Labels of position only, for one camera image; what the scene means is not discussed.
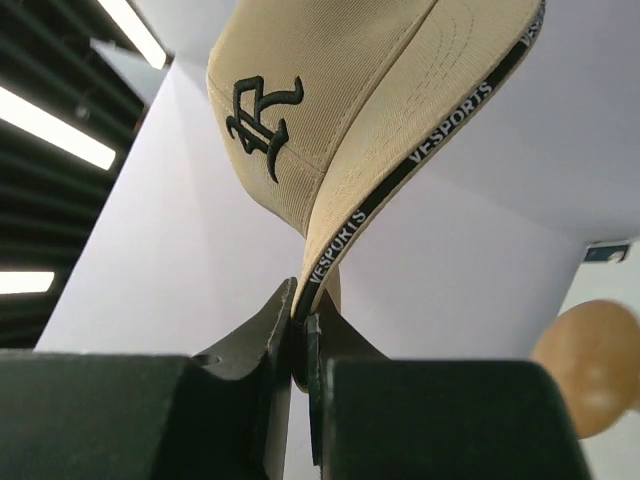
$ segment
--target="ceiling light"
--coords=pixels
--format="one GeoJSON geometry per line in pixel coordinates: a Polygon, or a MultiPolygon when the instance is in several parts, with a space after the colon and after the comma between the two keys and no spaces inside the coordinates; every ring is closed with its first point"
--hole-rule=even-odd
{"type": "Polygon", "coordinates": [[[0,294],[46,292],[54,277],[53,272],[0,272],[0,294]]]}
{"type": "Polygon", "coordinates": [[[1,119],[89,163],[108,170],[116,158],[114,150],[2,87],[0,105],[1,119]]]}
{"type": "Polygon", "coordinates": [[[158,70],[164,67],[167,53],[142,23],[127,0],[98,0],[147,62],[158,70]]]}

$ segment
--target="cap brim underside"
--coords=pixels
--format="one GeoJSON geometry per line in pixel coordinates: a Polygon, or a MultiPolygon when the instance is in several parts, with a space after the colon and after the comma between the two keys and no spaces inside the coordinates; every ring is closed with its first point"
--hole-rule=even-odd
{"type": "Polygon", "coordinates": [[[439,0],[358,114],[311,214],[294,320],[376,213],[491,98],[542,25],[540,0],[439,0]]]}

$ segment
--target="baseball cap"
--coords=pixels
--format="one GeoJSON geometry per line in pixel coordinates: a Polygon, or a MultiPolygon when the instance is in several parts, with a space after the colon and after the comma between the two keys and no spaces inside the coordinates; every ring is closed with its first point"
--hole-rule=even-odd
{"type": "Polygon", "coordinates": [[[393,195],[534,44],[544,0],[239,0],[207,86],[248,194],[306,239],[302,325],[393,195]]]}

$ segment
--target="black embroidered letter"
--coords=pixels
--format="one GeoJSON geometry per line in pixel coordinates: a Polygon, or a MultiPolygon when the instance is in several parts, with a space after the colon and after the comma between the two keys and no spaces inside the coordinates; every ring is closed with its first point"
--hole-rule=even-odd
{"type": "Polygon", "coordinates": [[[287,122],[283,118],[278,122],[278,130],[272,132],[264,126],[260,120],[260,114],[266,108],[272,105],[299,105],[304,97],[302,89],[302,81],[300,77],[296,77],[295,90],[293,92],[280,91],[263,95],[264,78],[253,77],[239,80],[233,86],[233,116],[227,117],[227,131],[231,138],[233,130],[238,132],[240,143],[244,151],[252,153],[256,148],[267,155],[267,168],[274,182],[278,183],[276,178],[276,157],[278,152],[289,141],[289,132],[287,131],[287,122]],[[253,104],[253,117],[242,109],[240,101],[242,94],[250,90],[255,91],[255,100],[253,104]],[[246,128],[242,122],[252,127],[257,133],[262,135],[269,142],[265,142],[255,133],[246,128]]]}

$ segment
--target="tan sphere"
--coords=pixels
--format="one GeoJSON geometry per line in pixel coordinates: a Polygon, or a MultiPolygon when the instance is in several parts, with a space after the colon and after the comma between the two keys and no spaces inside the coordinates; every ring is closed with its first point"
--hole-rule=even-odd
{"type": "Polygon", "coordinates": [[[609,428],[634,407],[640,373],[640,327],[631,311],[593,300],[560,315],[532,359],[560,387],[580,438],[609,428]]]}

